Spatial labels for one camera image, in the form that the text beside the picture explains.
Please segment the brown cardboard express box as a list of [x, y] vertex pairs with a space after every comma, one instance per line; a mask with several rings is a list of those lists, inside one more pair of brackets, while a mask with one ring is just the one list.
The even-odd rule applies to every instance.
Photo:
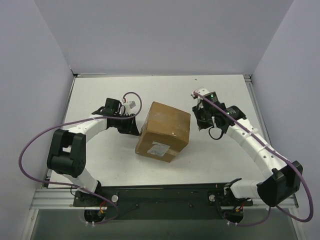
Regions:
[[154, 101], [141, 128], [137, 155], [170, 163], [189, 144], [191, 114]]

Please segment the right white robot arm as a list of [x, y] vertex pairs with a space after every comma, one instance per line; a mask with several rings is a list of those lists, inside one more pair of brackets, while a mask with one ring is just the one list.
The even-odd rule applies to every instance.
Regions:
[[264, 177], [262, 182], [236, 179], [225, 185], [226, 195], [231, 194], [235, 199], [259, 198], [266, 205], [275, 207], [299, 190], [301, 164], [298, 161], [291, 165], [285, 163], [284, 157], [266, 142], [237, 106], [226, 107], [219, 102], [215, 92], [205, 88], [195, 90], [191, 96], [197, 100], [192, 111], [198, 129], [220, 129], [223, 135], [239, 144]]

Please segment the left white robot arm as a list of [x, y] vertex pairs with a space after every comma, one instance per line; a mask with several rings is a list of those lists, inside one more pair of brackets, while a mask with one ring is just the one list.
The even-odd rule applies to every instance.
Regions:
[[92, 112], [88, 121], [53, 133], [47, 167], [69, 179], [79, 190], [86, 189], [84, 199], [92, 206], [101, 203], [103, 194], [97, 190], [99, 181], [86, 169], [87, 142], [109, 128], [116, 128], [120, 134], [139, 136], [132, 112], [135, 106], [134, 101], [107, 98], [105, 105]]

